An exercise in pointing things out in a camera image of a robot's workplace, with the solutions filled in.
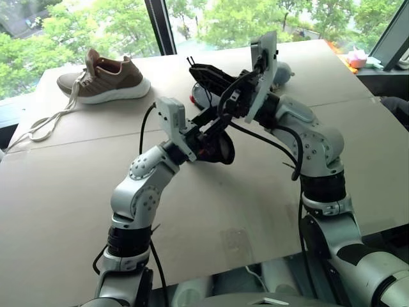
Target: gray object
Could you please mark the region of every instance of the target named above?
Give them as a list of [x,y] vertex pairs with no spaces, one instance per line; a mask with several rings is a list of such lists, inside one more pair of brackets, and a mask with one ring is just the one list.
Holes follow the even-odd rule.
[[274,75],[273,85],[282,86],[286,84],[295,74],[291,71],[289,65],[285,62],[277,62],[277,71]]
[[212,288],[211,276],[184,281],[177,286],[171,307],[192,306],[194,303],[211,296]]

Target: window frame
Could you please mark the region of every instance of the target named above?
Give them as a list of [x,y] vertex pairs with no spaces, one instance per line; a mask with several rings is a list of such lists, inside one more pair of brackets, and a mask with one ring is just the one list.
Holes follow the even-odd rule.
[[385,32],[373,47],[369,56],[381,61],[388,72],[409,48],[409,0],[404,0]]

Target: brown sneaker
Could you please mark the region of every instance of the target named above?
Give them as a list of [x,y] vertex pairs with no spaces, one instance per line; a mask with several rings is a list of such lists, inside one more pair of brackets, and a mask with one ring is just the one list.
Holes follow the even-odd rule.
[[[90,49],[85,57],[85,74],[79,81],[77,101],[83,104],[99,104],[110,100],[131,99],[145,96],[151,83],[127,56],[123,61],[101,58]],[[59,76],[57,85],[67,96],[71,95],[74,81],[84,72]]]

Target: table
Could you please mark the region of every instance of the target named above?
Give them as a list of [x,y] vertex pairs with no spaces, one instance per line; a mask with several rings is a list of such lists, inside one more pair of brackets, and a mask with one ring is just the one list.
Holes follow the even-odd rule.
[[[323,40],[283,43],[278,45],[278,50],[278,60],[287,62],[295,72],[279,94],[291,95],[308,106],[372,97]],[[251,69],[249,47],[199,53],[194,59],[196,63],[212,64],[231,75]],[[97,106],[78,105],[77,112],[60,120],[50,139],[41,143],[22,143],[12,148],[12,152],[139,132],[143,114],[156,97],[177,98],[186,105],[188,117],[197,114],[197,109],[189,101],[195,80],[189,74],[189,64],[184,56],[135,59],[134,63],[152,83],[147,96]],[[12,141],[39,118],[65,107],[68,98],[58,88],[56,80],[61,74],[81,70],[82,67],[61,67],[45,71],[36,90],[35,103],[21,120]],[[151,118],[146,131],[159,129],[157,118]]]

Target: tree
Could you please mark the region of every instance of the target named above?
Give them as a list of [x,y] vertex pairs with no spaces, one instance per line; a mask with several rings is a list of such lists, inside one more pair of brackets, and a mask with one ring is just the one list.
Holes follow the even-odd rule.
[[47,36],[21,40],[0,33],[0,99],[33,91],[45,69],[60,67],[72,56]]
[[115,53],[160,54],[143,0],[96,0],[93,11],[95,20],[105,24],[104,39],[110,37],[109,45]]
[[312,17],[320,38],[336,41],[346,29],[355,10],[353,0],[317,0]]
[[218,0],[204,12],[204,31],[199,39],[220,49],[243,47],[251,38],[277,30],[280,42],[291,41],[291,36],[283,33],[276,22],[282,17],[276,7],[274,0],[259,0],[256,4],[248,0]]
[[357,44],[369,52],[386,30],[402,0],[362,0],[357,8],[355,24],[360,34]]
[[277,3],[280,7],[284,9],[284,19],[282,20],[282,30],[286,29],[287,16],[290,13],[298,15],[302,10],[311,10],[312,2],[311,0],[279,0]]
[[64,0],[49,6],[40,35],[22,40],[0,33],[0,99],[33,91],[48,68],[84,63],[90,47],[109,58],[159,54],[143,0],[79,4]]
[[206,0],[167,0],[166,4],[171,16],[181,20],[182,26],[178,27],[178,31],[188,40],[190,30],[186,25],[185,17],[193,19],[196,16],[195,9],[202,10],[205,7]]

